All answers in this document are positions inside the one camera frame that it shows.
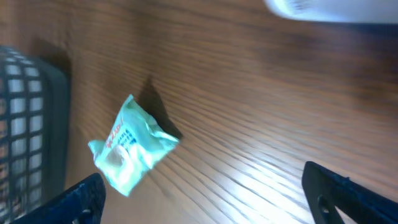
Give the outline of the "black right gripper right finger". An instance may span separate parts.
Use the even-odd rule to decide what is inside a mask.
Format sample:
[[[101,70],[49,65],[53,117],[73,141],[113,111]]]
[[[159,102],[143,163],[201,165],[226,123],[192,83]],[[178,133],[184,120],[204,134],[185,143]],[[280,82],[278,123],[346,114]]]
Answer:
[[[315,223],[343,223],[341,210],[356,223],[397,224],[397,203],[315,162],[307,161],[302,187]]]

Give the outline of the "mint Zappy wipes packet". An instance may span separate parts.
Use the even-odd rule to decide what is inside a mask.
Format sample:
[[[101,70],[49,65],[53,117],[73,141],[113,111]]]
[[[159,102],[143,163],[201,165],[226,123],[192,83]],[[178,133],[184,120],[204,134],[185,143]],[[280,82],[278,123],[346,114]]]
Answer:
[[[137,104],[132,95],[123,103],[109,136],[88,146],[95,166],[109,184],[125,197],[179,144],[155,118]]]

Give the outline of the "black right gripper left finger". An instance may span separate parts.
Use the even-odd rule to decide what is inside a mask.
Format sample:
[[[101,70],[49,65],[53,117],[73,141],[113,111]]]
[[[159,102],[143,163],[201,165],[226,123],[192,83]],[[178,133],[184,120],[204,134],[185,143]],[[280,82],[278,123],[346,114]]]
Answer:
[[[105,200],[102,176],[94,173],[12,224],[100,224]]]

